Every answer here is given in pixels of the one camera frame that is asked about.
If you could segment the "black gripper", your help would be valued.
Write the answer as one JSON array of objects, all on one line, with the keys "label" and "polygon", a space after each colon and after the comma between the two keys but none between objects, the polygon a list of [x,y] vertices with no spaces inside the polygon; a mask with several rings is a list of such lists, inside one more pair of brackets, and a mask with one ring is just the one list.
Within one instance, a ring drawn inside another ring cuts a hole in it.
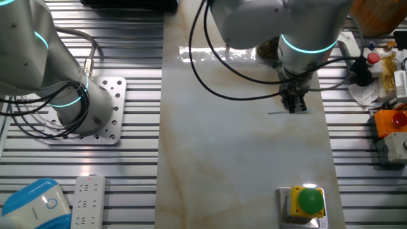
[{"label": "black gripper", "polygon": [[300,111],[306,111],[307,105],[304,100],[304,95],[310,88],[310,74],[306,74],[300,78],[294,79],[294,75],[290,72],[279,73],[279,80],[290,80],[282,83],[279,86],[279,91],[284,92],[282,96],[282,103],[287,111],[292,114],[295,112],[295,95],[298,96],[297,101]]}]

